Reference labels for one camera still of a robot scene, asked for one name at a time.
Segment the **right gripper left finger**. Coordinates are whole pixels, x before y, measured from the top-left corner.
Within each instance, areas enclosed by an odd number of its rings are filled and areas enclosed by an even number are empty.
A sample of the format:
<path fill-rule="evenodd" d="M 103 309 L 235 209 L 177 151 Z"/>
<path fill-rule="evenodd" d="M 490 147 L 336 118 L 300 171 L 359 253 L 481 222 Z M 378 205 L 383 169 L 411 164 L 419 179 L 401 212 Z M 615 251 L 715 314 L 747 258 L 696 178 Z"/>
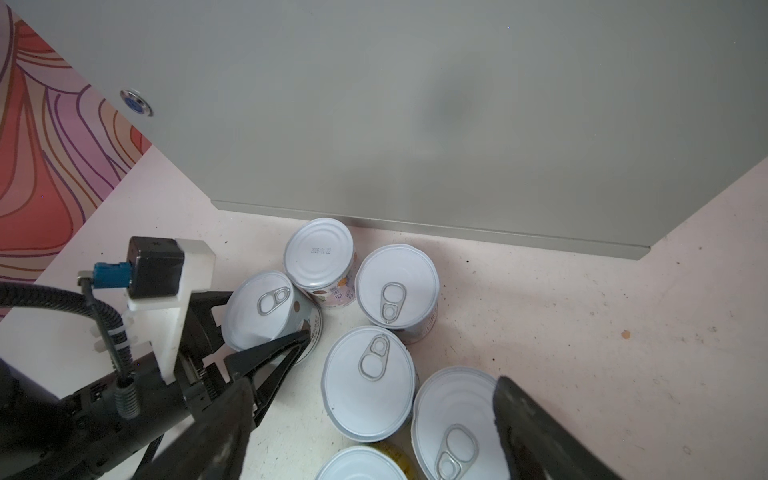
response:
<path fill-rule="evenodd" d="M 240 379 L 160 456 L 140 468 L 136 479 L 238 479 L 253 421 L 254 394 Z"/>

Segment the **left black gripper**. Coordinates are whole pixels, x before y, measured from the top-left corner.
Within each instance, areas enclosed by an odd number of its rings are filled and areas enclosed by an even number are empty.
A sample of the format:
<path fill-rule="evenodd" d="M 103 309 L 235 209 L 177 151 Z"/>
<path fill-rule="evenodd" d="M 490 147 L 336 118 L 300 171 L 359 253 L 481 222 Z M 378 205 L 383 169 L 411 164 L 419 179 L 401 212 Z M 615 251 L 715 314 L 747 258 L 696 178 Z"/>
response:
<path fill-rule="evenodd" d="M 226 390 L 205 357 L 222 346 L 212 310 L 230 293 L 195 293 L 181 358 L 165 382 L 155 354 L 134 359 L 120 314 L 67 290 L 4 290 L 4 307 L 55 310 L 106 326 L 117 347 L 115 372 L 57 398 L 7 363 L 1 365 L 1 476 L 4 479 L 97 479 L 162 437 L 198 418 Z"/>

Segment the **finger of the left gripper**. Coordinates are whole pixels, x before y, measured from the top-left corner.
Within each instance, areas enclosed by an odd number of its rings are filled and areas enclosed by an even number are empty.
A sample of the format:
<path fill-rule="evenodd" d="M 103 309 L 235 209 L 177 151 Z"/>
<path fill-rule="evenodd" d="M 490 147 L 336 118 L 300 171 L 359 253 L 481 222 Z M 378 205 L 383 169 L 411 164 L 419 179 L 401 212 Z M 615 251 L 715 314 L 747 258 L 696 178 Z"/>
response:
<path fill-rule="evenodd" d="M 310 342 L 311 332 L 299 330 L 224 359 L 232 381 L 246 379 L 251 388 L 255 428 L 263 421 L 288 373 Z"/>

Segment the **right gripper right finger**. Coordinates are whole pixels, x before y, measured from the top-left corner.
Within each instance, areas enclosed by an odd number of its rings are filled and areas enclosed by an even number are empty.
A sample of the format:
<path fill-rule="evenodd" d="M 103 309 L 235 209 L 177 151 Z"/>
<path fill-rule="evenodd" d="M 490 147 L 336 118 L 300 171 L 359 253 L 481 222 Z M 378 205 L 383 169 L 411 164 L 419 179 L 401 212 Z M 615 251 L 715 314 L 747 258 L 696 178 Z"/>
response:
<path fill-rule="evenodd" d="M 619 477 L 512 379 L 498 379 L 492 406 L 512 479 Z"/>

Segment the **pink label can plain lid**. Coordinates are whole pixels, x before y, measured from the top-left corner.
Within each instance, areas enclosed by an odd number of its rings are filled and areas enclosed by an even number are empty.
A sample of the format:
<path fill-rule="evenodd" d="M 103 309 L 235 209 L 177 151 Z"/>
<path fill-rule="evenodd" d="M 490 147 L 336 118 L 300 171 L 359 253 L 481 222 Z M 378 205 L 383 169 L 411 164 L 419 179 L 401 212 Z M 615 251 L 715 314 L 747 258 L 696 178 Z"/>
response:
<path fill-rule="evenodd" d="M 289 279 L 321 307 L 355 300 L 358 255 L 350 230 L 332 218 L 312 220 L 288 241 L 283 265 Z"/>

